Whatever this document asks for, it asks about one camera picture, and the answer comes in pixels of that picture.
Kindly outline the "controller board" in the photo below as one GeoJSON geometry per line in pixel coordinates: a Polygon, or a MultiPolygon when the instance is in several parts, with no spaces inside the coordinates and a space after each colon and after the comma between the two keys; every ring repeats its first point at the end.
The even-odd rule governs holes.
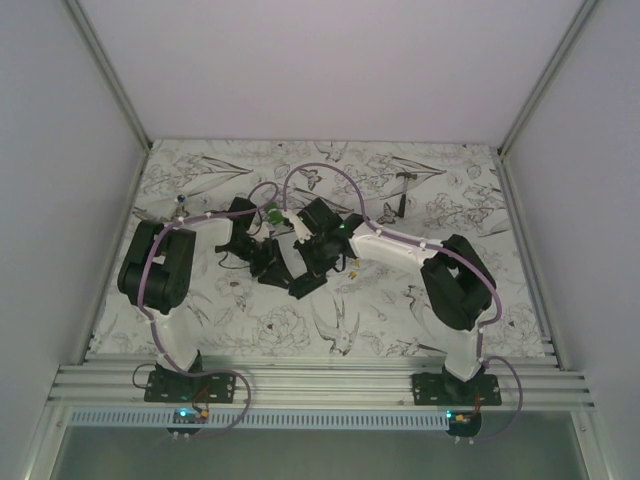
{"type": "Polygon", "coordinates": [[[208,424],[208,411],[181,407],[174,410],[167,431],[173,440],[191,440],[208,424]]]}
{"type": "Polygon", "coordinates": [[[448,430],[446,433],[455,443],[468,440],[471,443],[479,435],[482,428],[482,414],[480,411],[447,411],[448,430]]]}

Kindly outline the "small hammer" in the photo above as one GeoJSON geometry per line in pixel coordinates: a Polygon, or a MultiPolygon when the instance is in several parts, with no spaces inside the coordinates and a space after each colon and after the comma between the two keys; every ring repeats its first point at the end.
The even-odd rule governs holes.
{"type": "Polygon", "coordinates": [[[398,207],[398,217],[403,218],[406,212],[408,184],[410,180],[415,178],[415,175],[410,172],[399,172],[396,174],[396,177],[401,178],[403,180],[399,207],[398,207]]]}

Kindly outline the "left controller board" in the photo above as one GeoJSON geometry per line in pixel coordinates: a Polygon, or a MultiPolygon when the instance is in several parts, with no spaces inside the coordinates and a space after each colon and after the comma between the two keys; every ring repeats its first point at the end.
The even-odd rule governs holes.
{"type": "Polygon", "coordinates": [[[181,407],[174,410],[167,431],[173,440],[191,440],[208,424],[208,411],[181,407]]]}

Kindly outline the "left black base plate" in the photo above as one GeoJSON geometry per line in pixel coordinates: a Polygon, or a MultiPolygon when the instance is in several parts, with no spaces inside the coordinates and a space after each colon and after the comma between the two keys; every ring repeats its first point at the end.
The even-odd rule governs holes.
{"type": "Polygon", "coordinates": [[[235,394],[236,379],[229,373],[187,377],[157,365],[149,373],[144,401],[230,404],[235,394]]]}

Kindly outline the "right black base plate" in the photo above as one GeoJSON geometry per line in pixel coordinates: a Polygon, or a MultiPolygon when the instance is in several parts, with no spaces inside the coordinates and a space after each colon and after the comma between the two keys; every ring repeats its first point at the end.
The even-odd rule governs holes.
{"type": "Polygon", "coordinates": [[[462,381],[443,370],[441,373],[415,373],[411,376],[414,404],[419,406],[500,406],[500,387],[495,375],[479,371],[462,381]]]}

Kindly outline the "black fuse box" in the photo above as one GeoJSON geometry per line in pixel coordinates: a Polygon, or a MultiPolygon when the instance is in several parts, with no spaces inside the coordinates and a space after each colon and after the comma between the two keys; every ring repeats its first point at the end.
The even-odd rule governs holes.
{"type": "Polygon", "coordinates": [[[325,275],[307,272],[295,278],[288,287],[288,293],[296,299],[304,298],[327,283],[325,275]]]}

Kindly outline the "green object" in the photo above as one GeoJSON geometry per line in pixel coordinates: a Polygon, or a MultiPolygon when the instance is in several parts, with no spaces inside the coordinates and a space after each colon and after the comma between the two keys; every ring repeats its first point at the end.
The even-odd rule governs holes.
{"type": "Polygon", "coordinates": [[[275,202],[270,203],[266,208],[265,212],[268,217],[268,221],[272,225],[280,224],[284,221],[284,217],[275,202]]]}

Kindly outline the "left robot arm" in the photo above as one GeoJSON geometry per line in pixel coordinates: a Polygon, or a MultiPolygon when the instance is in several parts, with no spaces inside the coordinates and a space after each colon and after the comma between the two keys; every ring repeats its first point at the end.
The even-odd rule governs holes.
{"type": "Polygon", "coordinates": [[[264,285],[287,289],[293,281],[278,242],[248,233],[257,211],[250,200],[236,197],[223,212],[172,223],[143,220],[136,227],[118,274],[118,290],[150,322],[157,364],[172,371],[168,389],[181,401],[197,399],[205,380],[195,369],[199,351],[187,332],[183,306],[196,255],[208,249],[234,255],[264,285]]]}

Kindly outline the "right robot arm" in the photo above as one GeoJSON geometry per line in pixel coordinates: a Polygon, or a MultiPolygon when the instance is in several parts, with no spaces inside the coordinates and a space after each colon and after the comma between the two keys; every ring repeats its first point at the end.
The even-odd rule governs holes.
{"type": "Polygon", "coordinates": [[[481,370],[479,318],[498,306],[496,282],[469,243],[453,235],[445,241],[401,234],[361,214],[346,218],[317,198],[283,216],[297,237],[294,249],[306,272],[289,285],[300,299],[327,282],[340,259],[376,261],[421,275],[435,316],[445,325],[447,346],[443,391],[452,403],[468,403],[479,391],[481,370]]]}

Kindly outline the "right controller board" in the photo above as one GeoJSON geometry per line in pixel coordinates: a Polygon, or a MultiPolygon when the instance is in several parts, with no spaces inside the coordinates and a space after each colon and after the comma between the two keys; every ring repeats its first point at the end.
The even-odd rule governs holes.
{"type": "Polygon", "coordinates": [[[446,433],[455,443],[468,440],[471,443],[479,435],[482,428],[482,414],[480,411],[447,411],[448,430],[446,433]]]}

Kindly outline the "metal clamp tool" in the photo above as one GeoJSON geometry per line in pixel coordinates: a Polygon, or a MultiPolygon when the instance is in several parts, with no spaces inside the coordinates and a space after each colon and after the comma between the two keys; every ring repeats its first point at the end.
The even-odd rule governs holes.
{"type": "Polygon", "coordinates": [[[140,220],[157,221],[167,223],[177,220],[179,217],[187,218],[190,213],[177,205],[147,205],[135,206],[133,215],[140,220]]]}

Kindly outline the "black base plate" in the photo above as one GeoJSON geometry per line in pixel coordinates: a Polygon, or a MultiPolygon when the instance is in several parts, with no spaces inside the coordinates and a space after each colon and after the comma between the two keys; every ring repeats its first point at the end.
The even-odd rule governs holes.
{"type": "Polygon", "coordinates": [[[415,373],[411,376],[414,404],[419,406],[500,406],[500,387],[495,375],[479,371],[462,381],[443,370],[441,373],[415,373]]]}
{"type": "Polygon", "coordinates": [[[230,404],[235,394],[236,379],[229,373],[187,377],[157,365],[149,373],[144,401],[230,404]]]}

